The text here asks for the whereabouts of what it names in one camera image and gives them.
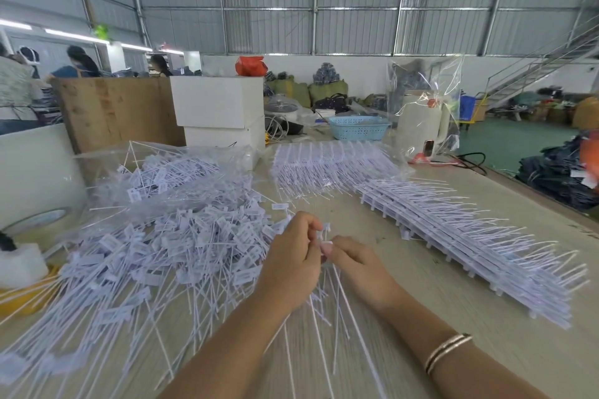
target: fabric pile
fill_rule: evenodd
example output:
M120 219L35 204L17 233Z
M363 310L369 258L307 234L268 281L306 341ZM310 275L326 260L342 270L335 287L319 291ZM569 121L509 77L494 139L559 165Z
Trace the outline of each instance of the fabric pile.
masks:
M320 68L316 70L316 74L313 75L313 78L314 84L330 84L331 82L341 80L339 73L335 71L335 67L329 62L324 62Z
M521 159L516 178L578 211L599 205L599 193L583 185L581 177L570 176L571 171L584 170L580 164L580 144L588 135L588 131L580 131L560 147L541 150L542 156Z

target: gold bracelet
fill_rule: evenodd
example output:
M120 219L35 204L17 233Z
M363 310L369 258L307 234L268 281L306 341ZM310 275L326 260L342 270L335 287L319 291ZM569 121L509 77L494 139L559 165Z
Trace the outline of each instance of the gold bracelet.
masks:
M429 357L428 361L426 362L426 374L431 375L432 370L441 358L443 358L449 352L457 349L458 347L460 347L460 345L463 345L470 340L472 340L472 336L467 333L464 333L459 336L454 336L447 342L444 342L437 350L433 352L433 354Z

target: white kettle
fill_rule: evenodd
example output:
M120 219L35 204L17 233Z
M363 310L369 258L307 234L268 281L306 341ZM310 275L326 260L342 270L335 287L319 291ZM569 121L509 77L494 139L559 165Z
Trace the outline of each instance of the white kettle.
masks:
M451 113L438 94L430 90L405 93L397 115L395 149L411 159L437 154L447 138Z

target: table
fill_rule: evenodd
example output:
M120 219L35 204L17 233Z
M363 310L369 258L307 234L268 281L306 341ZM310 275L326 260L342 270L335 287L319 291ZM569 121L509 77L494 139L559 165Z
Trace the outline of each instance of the table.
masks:
M256 175L266 177L267 166L259 165ZM473 171L456 167L419 166L416 176L446 180L460 195L471 197L490 216L510 218L514 224L528 227L539 239L558 240L562 246L580 250L591 270L591 283L580 290L573 301L573 328L563 330L539 318L531 319L525 308L513 299L497 297L488 284L470 279L457 263L427 249L417 240L401 240L394 223L378 212L361 205L356 196L334 199L315 197L309 203L295 202L296 209L317 214L331 223L333 234L354 236L373 247L393 277L409 293L428 306L453 327L474 335L481 349L490 353L516 374L531 382L554 399L597 397L599 391L599 271L598 236L582 225L549 210ZM256 188L278 200L275 189L266 180L257 180ZM273 218L278 219L277 212ZM389 398L425 399L439 395L407 348L392 330L378 321L351 294L353 312ZM185 300L159 321L167 350L176 352L188 333L183 318ZM0 327L0 348L23 331L28 319ZM333 358L334 329L320 324L329 370ZM323 362L309 307L296 311L288 321L289 345L294 368L297 398L329 399ZM376 388L355 333L346 340L340 334L337 372L332 377L335 398L376 398ZM95 385L93 398L108 398L120 375L119 356L128 349L122 335ZM146 346L143 355L124 380L116 398L148 398L165 371L164 358L157 343ZM76 397L87 370L72 375L61 397ZM51 378L38 396L56 397L62 378ZM0 388L0 396L7 397ZM26 391L17 397L26 397ZM248 397L291 398L285 340L281 334L267 351L260 373Z

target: hand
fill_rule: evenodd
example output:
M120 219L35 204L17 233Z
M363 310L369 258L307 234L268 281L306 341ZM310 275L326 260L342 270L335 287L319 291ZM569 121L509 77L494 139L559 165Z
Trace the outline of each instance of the hand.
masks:
M321 245L322 253L345 273L358 295L382 314L405 294L383 263L365 244L352 237L336 236L332 243Z
M313 214L297 212L281 235L274 237L255 294L274 301L287 316L310 296L320 276L322 224Z

